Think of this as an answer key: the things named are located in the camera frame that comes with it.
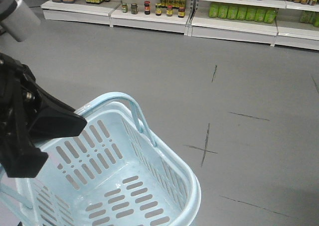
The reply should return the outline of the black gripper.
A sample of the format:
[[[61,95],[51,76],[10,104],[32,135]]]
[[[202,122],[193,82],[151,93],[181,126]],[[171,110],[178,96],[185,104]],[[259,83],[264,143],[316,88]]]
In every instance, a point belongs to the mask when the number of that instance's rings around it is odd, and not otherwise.
[[[87,125],[35,81],[27,65],[0,55],[0,163],[9,178],[34,178],[46,163],[48,154],[31,138],[78,136]]]

